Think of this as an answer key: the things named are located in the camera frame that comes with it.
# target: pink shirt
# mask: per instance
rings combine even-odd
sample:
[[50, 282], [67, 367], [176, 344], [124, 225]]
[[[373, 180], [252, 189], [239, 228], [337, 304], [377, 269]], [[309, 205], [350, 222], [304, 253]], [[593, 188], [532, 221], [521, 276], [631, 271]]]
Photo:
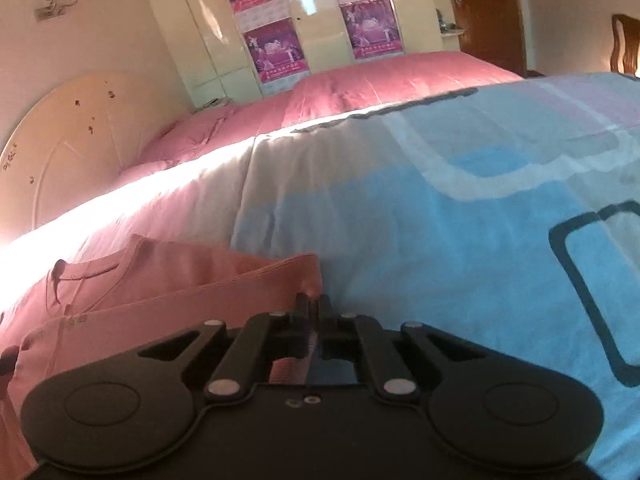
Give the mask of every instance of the pink shirt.
[[[16, 414], [40, 381], [207, 319], [238, 327], [260, 312], [292, 310], [298, 292], [321, 292], [312, 254], [274, 261], [134, 235], [105, 258], [59, 261], [0, 325], [0, 351], [20, 347], [8, 394], [0, 391], [0, 478], [35, 465]], [[271, 381], [303, 381], [307, 368], [282, 360]]]

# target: shelf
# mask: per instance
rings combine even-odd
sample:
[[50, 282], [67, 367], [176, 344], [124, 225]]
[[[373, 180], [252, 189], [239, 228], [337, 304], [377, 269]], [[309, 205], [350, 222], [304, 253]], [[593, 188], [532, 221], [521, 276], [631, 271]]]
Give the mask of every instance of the shelf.
[[449, 32], [441, 32], [440, 35], [443, 38], [453, 38], [454, 36], [462, 36], [466, 32], [466, 28], [459, 28], [458, 30], [450, 30]]

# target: wooden chair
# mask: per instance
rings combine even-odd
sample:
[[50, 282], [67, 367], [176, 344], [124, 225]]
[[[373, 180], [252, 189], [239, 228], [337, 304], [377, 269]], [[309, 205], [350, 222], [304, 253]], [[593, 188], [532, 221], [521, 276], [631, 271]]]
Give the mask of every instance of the wooden chair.
[[613, 25], [613, 52], [611, 53], [611, 71], [620, 72], [618, 61], [620, 60], [620, 34], [618, 22], [622, 24], [625, 39], [625, 53], [622, 57], [622, 66], [625, 74], [635, 75], [638, 70], [638, 49], [640, 47], [640, 20], [636, 20], [626, 14], [614, 14]]

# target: bed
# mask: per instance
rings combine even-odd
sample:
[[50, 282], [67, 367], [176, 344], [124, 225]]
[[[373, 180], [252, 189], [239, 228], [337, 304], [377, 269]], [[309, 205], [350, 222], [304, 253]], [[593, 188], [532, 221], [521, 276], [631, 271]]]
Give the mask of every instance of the bed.
[[[0, 156], [0, 196], [9, 204], [0, 210], [0, 246], [114, 186], [239, 140], [372, 105], [518, 79], [460, 53], [396, 57], [316, 74], [291, 91], [185, 122], [189, 110], [142, 76], [81, 76], [39, 101]], [[155, 137], [162, 139], [148, 147]], [[120, 178], [131, 166], [138, 168]]]
[[382, 76], [350, 77], [349, 91], [331, 74], [303, 81], [268, 127], [253, 113], [233, 142], [196, 146], [5, 247], [2, 309], [57, 259], [111, 254], [132, 233], [313, 252], [338, 310], [388, 328], [420, 320], [587, 384], [605, 410], [589, 464], [636, 480], [640, 84], [448, 74], [453, 88], [395, 97]]

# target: pink bedsheet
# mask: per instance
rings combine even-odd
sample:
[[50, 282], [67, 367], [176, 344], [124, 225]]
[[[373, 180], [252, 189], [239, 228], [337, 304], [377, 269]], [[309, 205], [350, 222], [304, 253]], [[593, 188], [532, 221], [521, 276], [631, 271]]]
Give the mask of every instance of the pink bedsheet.
[[[166, 160], [171, 167], [223, 146], [307, 121], [519, 80], [514, 73], [461, 52], [411, 54], [355, 64], [311, 75], [290, 91], [260, 102], [195, 114], [151, 142], [134, 166]], [[122, 175], [123, 182], [135, 180], [129, 174], [132, 171], [138, 170], [127, 170]]]

